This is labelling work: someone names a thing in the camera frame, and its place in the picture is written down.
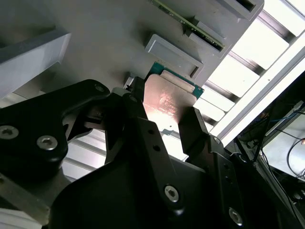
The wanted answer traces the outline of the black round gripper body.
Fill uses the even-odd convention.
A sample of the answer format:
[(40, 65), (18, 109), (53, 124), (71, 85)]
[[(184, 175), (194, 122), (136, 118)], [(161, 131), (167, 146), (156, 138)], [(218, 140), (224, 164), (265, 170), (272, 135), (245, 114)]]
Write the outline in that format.
[(67, 186), (52, 208), (51, 229), (212, 229), (224, 224), (216, 191), (225, 157), (198, 167), (166, 152), (115, 159)]

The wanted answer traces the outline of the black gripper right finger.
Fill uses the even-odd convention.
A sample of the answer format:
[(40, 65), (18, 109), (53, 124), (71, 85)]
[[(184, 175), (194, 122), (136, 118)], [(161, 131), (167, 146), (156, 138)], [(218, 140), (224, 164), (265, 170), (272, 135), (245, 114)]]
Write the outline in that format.
[(179, 122), (187, 162), (203, 170), (203, 213), (206, 229), (300, 229), (299, 217), (250, 162), (245, 151), (229, 153), (208, 133), (198, 109), (188, 108)]

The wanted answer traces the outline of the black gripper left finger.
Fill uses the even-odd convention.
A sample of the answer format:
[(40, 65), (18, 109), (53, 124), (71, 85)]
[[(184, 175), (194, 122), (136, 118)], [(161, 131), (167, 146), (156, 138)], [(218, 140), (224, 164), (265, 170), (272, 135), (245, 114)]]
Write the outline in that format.
[(68, 143), (93, 129), (105, 132), (106, 164), (142, 152), (167, 153), (156, 124), (147, 118), (143, 97), (140, 78), (122, 95), (85, 80), (1, 109), (1, 172), (31, 184), (51, 178)]

